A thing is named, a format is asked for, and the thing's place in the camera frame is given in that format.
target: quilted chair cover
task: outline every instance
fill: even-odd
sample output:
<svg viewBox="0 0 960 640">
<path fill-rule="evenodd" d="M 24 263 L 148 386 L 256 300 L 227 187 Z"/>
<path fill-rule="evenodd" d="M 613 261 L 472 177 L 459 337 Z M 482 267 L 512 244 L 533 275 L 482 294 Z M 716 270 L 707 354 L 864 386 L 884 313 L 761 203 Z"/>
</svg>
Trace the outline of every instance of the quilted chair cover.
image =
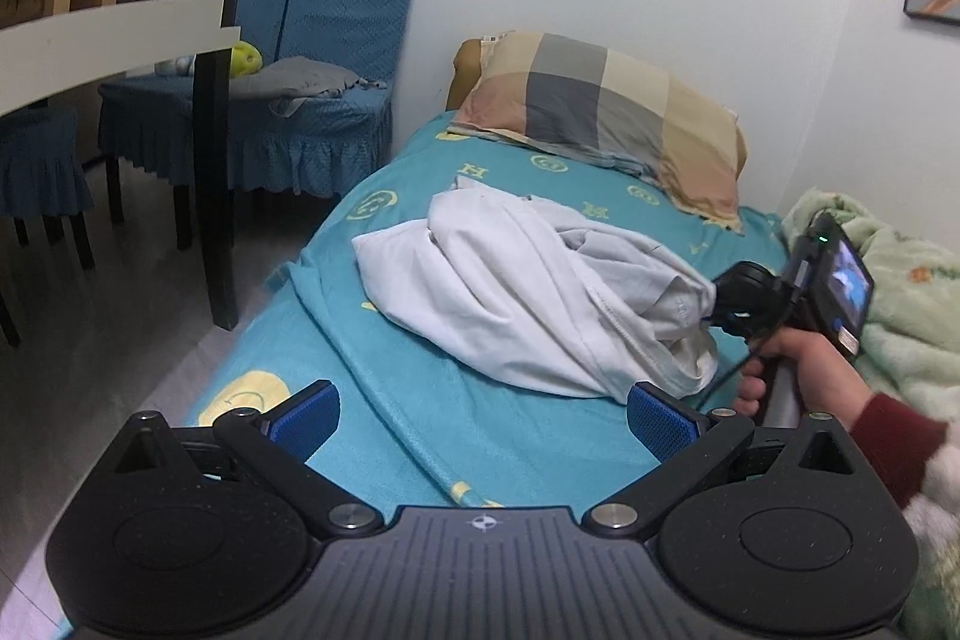
<svg viewBox="0 0 960 640">
<path fill-rule="evenodd" d="M 229 181 L 243 190 L 306 191 L 314 196 L 347 194 L 381 166 L 390 150 L 392 80 L 406 28 L 410 0 L 289 0 L 277 58 L 304 55 L 382 80 L 386 89 L 350 88 L 342 97 L 309 98 L 289 118 L 264 101 L 235 101 L 229 108 Z M 150 91 L 155 103 L 144 116 L 177 112 L 189 124 L 189 91 Z M 192 153 L 174 162 L 178 148 L 170 128 L 158 128 L 139 151 L 141 166 L 174 184 L 190 182 Z M 189 143 L 189 132 L 186 132 Z"/>
<path fill-rule="evenodd" d="M 240 36 L 263 56 L 277 57 L 287 0 L 237 0 Z M 126 158 L 173 185 L 193 180 L 193 78 L 144 76 L 100 86 L 100 149 Z"/>
<path fill-rule="evenodd" d="M 77 215 L 93 206 L 69 107 L 17 110 L 0 119 L 0 215 Z"/>
</svg>

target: display screen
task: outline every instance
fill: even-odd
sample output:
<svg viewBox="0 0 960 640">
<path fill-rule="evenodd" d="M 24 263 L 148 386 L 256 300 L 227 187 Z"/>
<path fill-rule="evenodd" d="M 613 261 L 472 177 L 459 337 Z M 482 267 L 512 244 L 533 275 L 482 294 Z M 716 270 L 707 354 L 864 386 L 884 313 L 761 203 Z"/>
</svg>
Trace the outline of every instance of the display screen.
<svg viewBox="0 0 960 640">
<path fill-rule="evenodd" d="M 867 305 L 870 282 L 860 271 L 856 255 L 846 242 L 838 242 L 833 253 L 832 268 L 827 281 L 830 293 L 843 308 L 850 324 L 859 329 L 863 320 L 863 309 Z"/>
</svg>

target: teal bed sheet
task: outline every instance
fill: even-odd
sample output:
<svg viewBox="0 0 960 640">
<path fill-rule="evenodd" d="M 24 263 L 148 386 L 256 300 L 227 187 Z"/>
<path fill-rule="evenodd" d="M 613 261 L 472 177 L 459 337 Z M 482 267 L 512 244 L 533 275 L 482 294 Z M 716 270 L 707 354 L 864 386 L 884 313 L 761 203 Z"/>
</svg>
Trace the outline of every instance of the teal bed sheet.
<svg viewBox="0 0 960 640">
<path fill-rule="evenodd" d="M 579 516 L 656 466 L 627 429 L 625 408 L 498 384 L 400 329 L 366 300 L 350 240 L 423 218 L 456 175 L 655 237 L 709 277 L 741 259 L 779 269 L 779 218 L 744 209 L 741 236 L 680 213 L 665 194 L 619 172 L 450 135 L 449 118 L 421 127 L 394 162 L 343 199 L 299 260 L 272 276 L 274 299 L 186 423 L 205 410 L 256 405 L 256 387 L 235 381 L 251 370 L 280 378 L 283 393 L 325 378 L 341 394 L 340 427 L 309 464 L 387 518 L 400 504 L 565 504 Z M 743 356 L 742 340 L 717 340 L 721 369 Z M 730 400 L 732 386 L 690 401 L 714 407 Z"/>
</svg>

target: device handle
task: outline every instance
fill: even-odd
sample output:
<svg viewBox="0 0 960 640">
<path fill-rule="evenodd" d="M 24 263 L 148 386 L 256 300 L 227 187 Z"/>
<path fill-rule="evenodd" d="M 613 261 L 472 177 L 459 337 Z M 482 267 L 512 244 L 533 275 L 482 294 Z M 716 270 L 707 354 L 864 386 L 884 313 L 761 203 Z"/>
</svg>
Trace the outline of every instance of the device handle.
<svg viewBox="0 0 960 640">
<path fill-rule="evenodd" d="M 797 362 L 787 357 L 768 359 L 763 368 L 767 392 L 755 415 L 757 426 L 772 429 L 796 429 L 803 415 L 803 398 L 797 383 Z"/>
</svg>

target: maroon sleeve cuff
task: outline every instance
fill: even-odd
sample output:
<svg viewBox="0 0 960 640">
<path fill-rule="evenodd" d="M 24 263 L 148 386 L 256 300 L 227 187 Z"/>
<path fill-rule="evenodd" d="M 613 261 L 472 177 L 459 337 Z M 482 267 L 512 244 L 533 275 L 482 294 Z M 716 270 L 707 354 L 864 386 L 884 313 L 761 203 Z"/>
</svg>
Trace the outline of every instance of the maroon sleeve cuff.
<svg viewBox="0 0 960 640">
<path fill-rule="evenodd" d="M 947 424 L 879 393 L 850 432 L 896 504 L 906 507 L 923 485 L 926 463 L 947 438 Z"/>
</svg>

